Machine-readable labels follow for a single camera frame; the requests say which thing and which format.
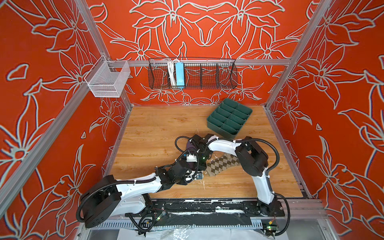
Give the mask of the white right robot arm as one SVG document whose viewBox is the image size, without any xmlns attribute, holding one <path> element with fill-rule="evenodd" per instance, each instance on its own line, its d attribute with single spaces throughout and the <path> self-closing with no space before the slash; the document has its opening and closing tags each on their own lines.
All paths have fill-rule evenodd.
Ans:
<svg viewBox="0 0 384 240">
<path fill-rule="evenodd" d="M 259 202 L 270 205 L 275 200 L 269 172 L 279 164 L 280 155 L 271 143 L 252 137 L 234 140 L 212 134 L 205 137 L 194 135 L 188 142 L 188 146 L 197 151 L 199 172 L 217 174 L 227 169 L 233 162 L 238 163 L 252 177 Z M 269 156 L 259 143 L 267 145 L 275 153 L 276 160 L 271 167 L 268 163 Z"/>
</svg>

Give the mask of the purple sock with yellow cuff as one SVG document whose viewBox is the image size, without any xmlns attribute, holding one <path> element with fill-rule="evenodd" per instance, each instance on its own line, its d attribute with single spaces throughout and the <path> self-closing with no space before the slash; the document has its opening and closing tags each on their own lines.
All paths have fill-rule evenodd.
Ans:
<svg viewBox="0 0 384 240">
<path fill-rule="evenodd" d="M 186 150 L 187 154 L 195 154 L 197 149 L 190 141 L 187 141 Z"/>
</svg>

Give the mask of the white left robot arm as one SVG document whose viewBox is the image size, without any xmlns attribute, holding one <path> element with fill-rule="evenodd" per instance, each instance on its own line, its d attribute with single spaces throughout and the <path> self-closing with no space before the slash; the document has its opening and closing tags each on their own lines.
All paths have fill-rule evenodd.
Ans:
<svg viewBox="0 0 384 240">
<path fill-rule="evenodd" d="M 199 161 L 182 158 L 136 179 L 116 180 L 113 175 L 105 176 L 81 196 L 76 219 L 89 229 L 111 216 L 138 214 L 150 205 L 144 195 L 169 190 L 174 185 L 186 186 L 205 169 L 206 165 L 201 167 Z"/>
</svg>

